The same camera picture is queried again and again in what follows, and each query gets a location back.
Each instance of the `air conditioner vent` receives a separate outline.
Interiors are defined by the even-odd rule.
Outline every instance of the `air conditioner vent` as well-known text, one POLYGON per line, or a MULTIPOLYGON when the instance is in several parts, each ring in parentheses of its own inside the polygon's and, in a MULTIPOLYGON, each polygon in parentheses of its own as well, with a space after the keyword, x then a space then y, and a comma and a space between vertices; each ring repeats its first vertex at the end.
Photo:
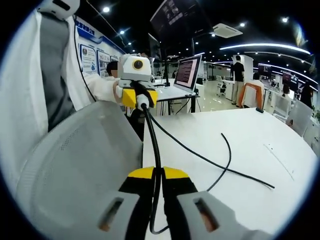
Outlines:
POLYGON ((219 36, 219 37, 222 37, 225 39, 232 38, 234 36, 238 36, 238 35, 243 34, 243 32, 241 32, 231 26, 225 25, 223 23, 219 23, 219 24, 215 25, 213 27, 213 31, 216 36, 219 36))

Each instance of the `laptop screen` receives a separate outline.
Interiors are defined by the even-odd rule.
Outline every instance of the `laptop screen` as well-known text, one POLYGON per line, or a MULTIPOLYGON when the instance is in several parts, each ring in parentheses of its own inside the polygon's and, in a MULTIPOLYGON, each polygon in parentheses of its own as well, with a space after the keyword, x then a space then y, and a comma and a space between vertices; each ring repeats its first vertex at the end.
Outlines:
POLYGON ((201 55, 189 57, 179 62, 178 71, 174 81, 175 85, 194 90, 196 85, 201 55))

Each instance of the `white coat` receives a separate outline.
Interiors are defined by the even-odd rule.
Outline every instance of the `white coat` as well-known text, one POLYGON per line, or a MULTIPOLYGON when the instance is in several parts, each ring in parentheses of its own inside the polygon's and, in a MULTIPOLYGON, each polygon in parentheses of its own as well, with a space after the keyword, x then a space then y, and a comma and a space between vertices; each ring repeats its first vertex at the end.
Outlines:
MULTIPOLYGON (((42 15, 37 11, 28 17, 12 39, 0 69, 0 167, 12 194, 16 192, 27 155, 48 132, 40 62, 41 20, 42 15)), ((78 65, 74 20, 69 17, 66 21, 69 41, 64 51, 62 77, 78 111, 93 99, 88 95, 78 65)), ((96 99, 116 101, 113 81, 105 81, 98 74, 85 74, 85 80, 96 99)))

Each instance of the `gray vest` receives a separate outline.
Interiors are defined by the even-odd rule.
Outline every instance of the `gray vest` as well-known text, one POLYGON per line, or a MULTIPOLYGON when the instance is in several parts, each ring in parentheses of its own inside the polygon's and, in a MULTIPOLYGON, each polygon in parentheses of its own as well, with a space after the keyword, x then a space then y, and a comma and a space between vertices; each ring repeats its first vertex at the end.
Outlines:
POLYGON ((40 62, 48 114, 48 132, 76 112, 66 81, 62 78, 64 52, 68 40, 68 23, 43 13, 40 26, 40 62))

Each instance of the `white camera housing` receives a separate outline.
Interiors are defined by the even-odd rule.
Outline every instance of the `white camera housing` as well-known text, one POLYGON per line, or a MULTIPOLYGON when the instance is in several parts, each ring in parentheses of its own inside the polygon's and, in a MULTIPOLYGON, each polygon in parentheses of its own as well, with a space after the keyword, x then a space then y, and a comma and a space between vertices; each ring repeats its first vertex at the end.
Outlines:
POLYGON ((146 57, 136 55, 124 55, 120 60, 121 80, 150 82, 151 65, 146 57))

